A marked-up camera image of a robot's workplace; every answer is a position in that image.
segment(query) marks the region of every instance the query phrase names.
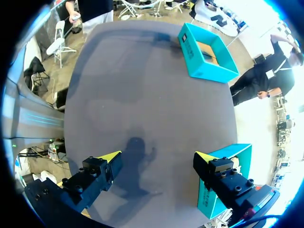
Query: bolt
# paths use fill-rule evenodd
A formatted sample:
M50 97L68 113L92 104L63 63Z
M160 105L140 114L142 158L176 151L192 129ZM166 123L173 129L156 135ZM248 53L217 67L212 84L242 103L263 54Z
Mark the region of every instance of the bolt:
M41 195L37 194L36 197L35 197L35 200L39 200L40 197L41 197Z
M75 186L75 190L76 190L77 192L81 193L81 192L82 192L82 187L81 187L80 185L76 185L76 186Z
M63 184L67 183L67 178L62 179L62 183Z
M231 173L232 173L232 174L236 174L236 173L237 173L237 169L232 169L232 170L231 170Z
M48 189L43 189L43 194L48 195Z
M235 191L236 193L239 193L241 190L242 190L242 187L241 187L241 186L236 186L236 187L234 188L234 191Z
M248 179L246 184L251 187L253 185L253 179Z
M90 175L92 175L93 177L96 177L97 176L97 173L95 171L91 171L90 172Z
M220 176L221 176L221 178L225 178L226 177L226 173L225 172L221 172Z

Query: teal box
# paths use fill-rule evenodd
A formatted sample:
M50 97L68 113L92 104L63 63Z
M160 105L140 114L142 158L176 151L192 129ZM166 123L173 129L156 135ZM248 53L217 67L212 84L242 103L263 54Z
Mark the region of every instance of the teal box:
M227 83L239 75L224 42L213 32L185 23L178 39L191 77ZM211 46L218 65L206 61L197 42Z
M241 166L241 173L243 177L248 179L250 162L251 162L251 144L232 144L228 147L209 153L208 155L222 158L233 158L237 156L239 165ZM217 217L223 213L227 208L218 198L214 191L208 191L204 182L199 180L199 199L198 209L209 219Z

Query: man in black shirt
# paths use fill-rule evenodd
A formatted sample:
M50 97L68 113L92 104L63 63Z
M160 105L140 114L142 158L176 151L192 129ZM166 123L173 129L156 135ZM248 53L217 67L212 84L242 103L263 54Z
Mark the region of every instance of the man in black shirt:
M75 0L66 2L66 9L70 14L69 21L75 23L74 16L79 13L74 10ZM101 23L113 21L113 0L78 0L84 34L89 34L93 28Z
M293 46L289 58L285 57L278 41ZM279 94L286 95L294 86L292 67L303 65L303 54L299 53L298 47L286 38L271 35L271 43L275 53L249 69L230 87L234 106L257 96L264 99Z

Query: red component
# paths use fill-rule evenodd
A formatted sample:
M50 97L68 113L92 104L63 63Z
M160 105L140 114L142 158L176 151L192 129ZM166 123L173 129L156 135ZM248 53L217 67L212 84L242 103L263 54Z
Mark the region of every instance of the red component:
M248 220L251 219L255 215L256 211L253 208L249 208L241 219Z

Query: white lanyard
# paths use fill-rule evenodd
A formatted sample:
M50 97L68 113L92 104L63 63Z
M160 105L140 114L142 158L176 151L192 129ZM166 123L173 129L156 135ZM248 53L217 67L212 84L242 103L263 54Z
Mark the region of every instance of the white lanyard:
M289 70L289 69L291 69L291 68L282 68L282 69L281 69L281 67L284 65L284 63L286 62L286 60L287 60L287 59L285 59L285 60L283 61L283 63L278 67L278 69L274 71L274 74L277 73L279 70Z

